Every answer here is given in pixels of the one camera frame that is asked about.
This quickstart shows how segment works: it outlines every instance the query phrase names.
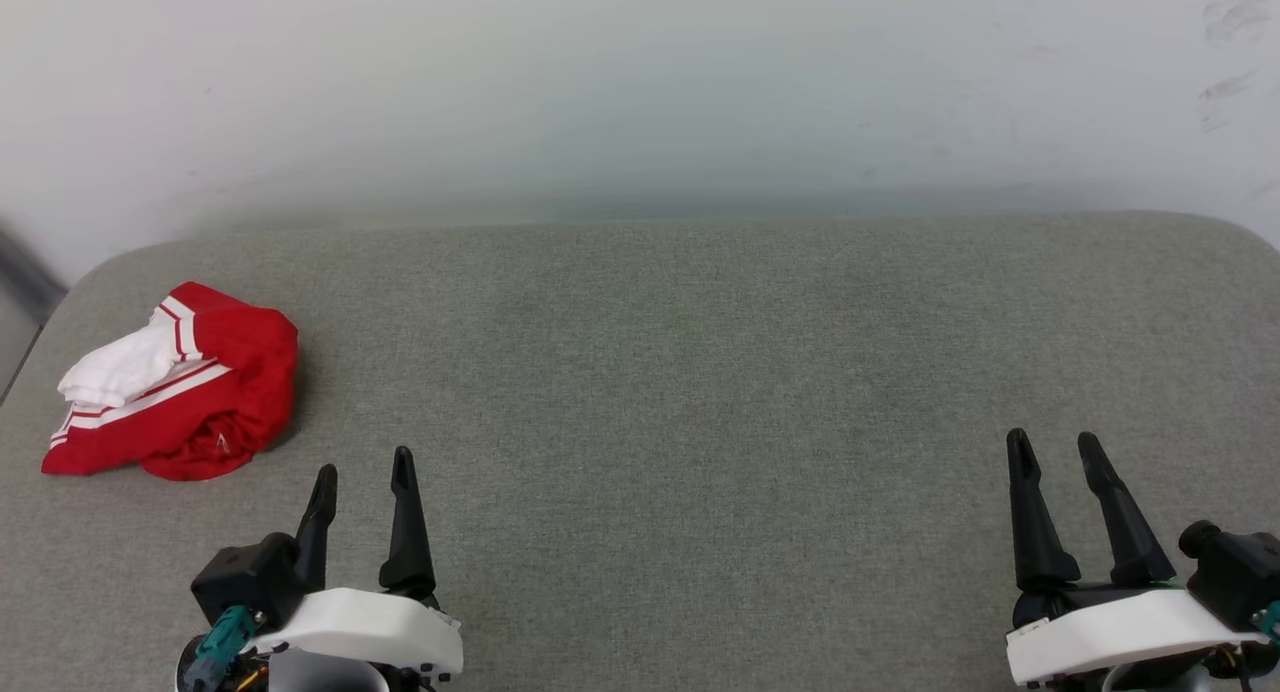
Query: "white wall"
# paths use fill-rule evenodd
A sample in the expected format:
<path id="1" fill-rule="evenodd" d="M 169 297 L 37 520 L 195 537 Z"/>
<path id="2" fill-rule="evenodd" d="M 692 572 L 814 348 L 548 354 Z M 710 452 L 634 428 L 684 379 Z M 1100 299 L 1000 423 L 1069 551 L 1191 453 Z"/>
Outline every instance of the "white wall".
<path id="1" fill-rule="evenodd" d="M 1280 0 L 0 0 L 0 223 L 63 281 L 150 242 L 356 214 L 1171 208 L 1275 244 L 1272 17 Z"/>

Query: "cable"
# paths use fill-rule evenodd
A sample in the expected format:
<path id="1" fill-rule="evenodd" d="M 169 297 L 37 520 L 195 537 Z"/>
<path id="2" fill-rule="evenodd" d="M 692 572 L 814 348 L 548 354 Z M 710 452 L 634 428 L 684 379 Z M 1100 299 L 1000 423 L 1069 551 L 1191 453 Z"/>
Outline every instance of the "cable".
<path id="1" fill-rule="evenodd" d="M 1101 692 L 1111 692 L 1111 688 L 1115 687 L 1115 683 L 1120 682 L 1120 678 L 1124 677 L 1125 674 L 1129 674 L 1130 669 L 1133 669 L 1132 664 L 1130 665 L 1116 665 L 1116 666 L 1111 668 L 1111 672 L 1108 672 L 1107 675 L 1105 678 L 1102 678 L 1102 689 L 1101 689 Z"/>
<path id="2" fill-rule="evenodd" d="M 252 687 L 253 683 L 257 682 L 257 679 L 265 674 L 266 674 L 265 666 L 257 668 L 256 670 L 253 670 L 253 674 L 246 677 L 244 682 L 239 683 L 239 687 L 236 688 L 236 692 L 246 692 L 247 688 Z"/>

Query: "white stripe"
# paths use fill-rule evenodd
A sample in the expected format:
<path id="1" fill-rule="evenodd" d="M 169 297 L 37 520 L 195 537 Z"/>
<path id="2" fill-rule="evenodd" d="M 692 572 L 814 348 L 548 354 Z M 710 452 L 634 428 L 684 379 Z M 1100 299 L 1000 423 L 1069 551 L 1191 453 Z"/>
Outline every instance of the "white stripe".
<path id="1" fill-rule="evenodd" d="M 173 295 L 165 297 L 164 303 L 169 308 L 169 312 L 178 315 L 178 338 L 182 342 L 183 359 L 191 359 L 193 356 L 201 356 L 200 350 L 196 349 L 196 312 L 187 304 L 179 303 Z"/>
<path id="2" fill-rule="evenodd" d="M 169 308 L 169 312 L 177 313 L 178 317 L 180 318 L 196 317 L 196 312 L 192 312 L 189 306 L 179 303 L 179 301 L 174 299 L 173 295 L 165 297 L 164 302 L 160 304 L 166 306 L 166 308 Z"/>
<path id="3" fill-rule="evenodd" d="M 70 427 L 72 423 L 73 411 L 76 411 L 76 405 L 72 405 L 72 408 L 67 411 L 67 420 L 63 420 L 63 426 L 58 429 L 58 432 L 54 432 L 54 437 L 58 437 L 59 434 L 67 434 L 67 429 Z"/>
<path id="4" fill-rule="evenodd" d="M 77 429 L 99 429 L 105 423 L 113 423 L 115 420 L 123 420 L 137 414 L 141 411 L 151 409 L 159 405 L 160 402 L 172 400 L 173 397 L 180 395 L 183 391 L 192 390 L 192 388 L 200 388 L 205 382 L 211 382 L 214 379 L 219 379 L 224 374 L 230 372 L 232 368 L 227 365 L 214 363 L 210 365 L 204 372 L 192 374 L 191 377 L 183 379 L 182 382 L 177 385 L 164 388 L 161 391 L 156 391 L 155 395 L 141 397 L 138 400 L 129 402 L 129 404 L 122 408 L 115 408 L 113 411 L 104 411 L 99 417 L 73 417 L 70 420 L 70 426 Z"/>
<path id="5" fill-rule="evenodd" d="M 191 359 L 193 356 L 200 356 L 200 350 L 196 349 L 196 320 L 192 317 L 179 318 L 178 333 L 182 335 L 183 359 Z"/>

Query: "gray table surface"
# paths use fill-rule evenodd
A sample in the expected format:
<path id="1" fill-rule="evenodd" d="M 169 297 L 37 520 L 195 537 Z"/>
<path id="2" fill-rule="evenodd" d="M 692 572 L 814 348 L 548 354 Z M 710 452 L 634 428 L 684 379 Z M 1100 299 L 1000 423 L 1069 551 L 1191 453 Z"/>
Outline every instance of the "gray table surface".
<path id="1" fill-rule="evenodd" d="M 44 477 L 64 370 L 186 279 L 297 324 L 291 432 L 210 482 Z M 1277 345 L 1280 255 L 1169 214 L 142 249 L 70 292 L 0 408 L 0 687 L 168 688 L 192 574 L 292 531 L 326 460 L 329 582 L 375 588 L 403 443 L 454 691 L 1011 688 L 1007 429 L 1088 577 L 1083 429 L 1185 574 L 1196 519 L 1280 531 Z"/>

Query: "white fabric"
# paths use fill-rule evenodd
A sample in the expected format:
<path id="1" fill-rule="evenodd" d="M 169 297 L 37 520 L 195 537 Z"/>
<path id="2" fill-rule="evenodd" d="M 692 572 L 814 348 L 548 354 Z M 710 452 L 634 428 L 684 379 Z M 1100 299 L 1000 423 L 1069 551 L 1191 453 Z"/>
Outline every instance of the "white fabric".
<path id="1" fill-rule="evenodd" d="M 174 320 L 152 320 L 137 333 L 83 356 L 68 370 L 58 390 L 68 402 L 118 408 L 174 374 L 174 365 L 182 359 L 174 344 Z M 179 367 L 189 370 L 188 365 Z"/>

